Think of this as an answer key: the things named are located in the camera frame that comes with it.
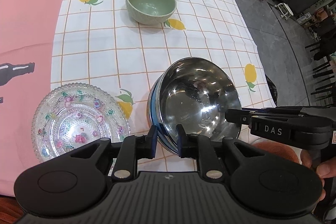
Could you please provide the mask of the person right hand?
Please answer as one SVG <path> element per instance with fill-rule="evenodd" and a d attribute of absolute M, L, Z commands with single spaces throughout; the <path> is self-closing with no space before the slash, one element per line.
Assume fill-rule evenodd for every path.
<path fill-rule="evenodd" d="M 299 159 L 295 151 L 288 145 L 276 143 L 273 141 L 260 141 L 258 143 L 253 143 L 253 146 L 312 169 L 313 160 L 311 155 L 305 150 L 301 151 Z M 335 177 L 335 157 L 328 161 L 322 162 L 316 168 L 315 172 L 321 179 L 322 186 L 324 186 L 325 180 L 327 178 Z"/>

